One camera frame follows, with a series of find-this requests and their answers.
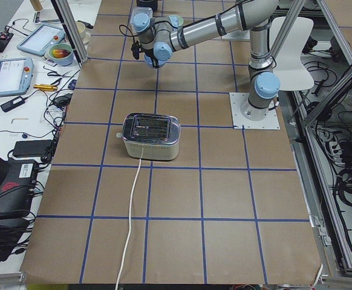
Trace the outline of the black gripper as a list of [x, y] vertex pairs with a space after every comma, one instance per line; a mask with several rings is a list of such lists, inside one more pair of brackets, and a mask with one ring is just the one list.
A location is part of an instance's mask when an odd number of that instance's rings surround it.
[[139, 60], [140, 53], [142, 52], [142, 46], [139, 40], [133, 38], [133, 43], [131, 45], [132, 56], [135, 60]]

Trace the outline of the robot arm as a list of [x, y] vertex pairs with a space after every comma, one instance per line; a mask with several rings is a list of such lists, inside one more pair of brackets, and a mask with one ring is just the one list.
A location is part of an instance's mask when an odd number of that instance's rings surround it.
[[277, 1], [236, 1], [225, 11], [187, 25], [181, 25], [171, 16], [154, 18], [151, 12], [134, 11], [132, 55], [139, 59], [143, 54], [149, 66], [160, 68], [177, 51], [236, 30], [249, 31], [250, 92], [240, 109], [247, 119], [261, 121], [280, 88], [269, 47], [270, 17], [277, 6]]

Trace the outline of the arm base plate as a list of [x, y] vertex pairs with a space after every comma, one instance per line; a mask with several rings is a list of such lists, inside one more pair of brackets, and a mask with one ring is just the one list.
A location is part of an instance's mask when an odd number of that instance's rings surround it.
[[249, 103], [249, 93], [230, 92], [230, 107], [234, 129], [280, 130], [273, 101], [264, 109], [256, 109]]

